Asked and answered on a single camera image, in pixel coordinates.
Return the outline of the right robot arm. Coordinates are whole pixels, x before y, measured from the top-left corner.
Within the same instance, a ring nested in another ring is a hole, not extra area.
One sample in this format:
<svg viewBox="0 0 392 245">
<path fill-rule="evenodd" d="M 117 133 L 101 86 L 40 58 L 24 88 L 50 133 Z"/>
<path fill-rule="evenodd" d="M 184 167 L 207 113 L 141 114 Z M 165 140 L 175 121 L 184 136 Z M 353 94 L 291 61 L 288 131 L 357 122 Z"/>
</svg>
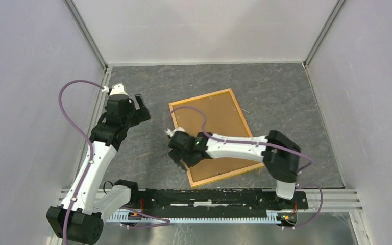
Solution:
<svg viewBox="0 0 392 245">
<path fill-rule="evenodd" d="M 206 159 L 234 158 L 264 164 L 276 180 L 274 200 L 288 208 L 295 202 L 301 148 L 279 131 L 267 136 L 232 137 L 199 132 L 188 134 L 183 128 L 166 129 L 169 157 L 182 169 L 196 166 Z"/>
</svg>

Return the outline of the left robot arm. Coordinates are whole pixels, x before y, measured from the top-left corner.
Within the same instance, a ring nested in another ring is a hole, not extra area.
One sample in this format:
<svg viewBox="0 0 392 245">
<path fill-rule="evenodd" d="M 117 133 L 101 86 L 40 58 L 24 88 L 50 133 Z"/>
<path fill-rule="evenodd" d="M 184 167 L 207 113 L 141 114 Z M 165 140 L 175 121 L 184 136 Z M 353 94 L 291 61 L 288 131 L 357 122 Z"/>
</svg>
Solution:
<svg viewBox="0 0 392 245">
<path fill-rule="evenodd" d="M 141 94 L 109 96 L 105 112 L 88 137 L 88 152 L 67 196 L 59 206 L 46 213 L 54 233 L 63 240 L 96 244 L 105 222 L 123 205 L 134 208 L 140 194 L 117 183 L 107 194 L 96 199 L 99 185 L 130 127 L 151 119 Z"/>
</svg>

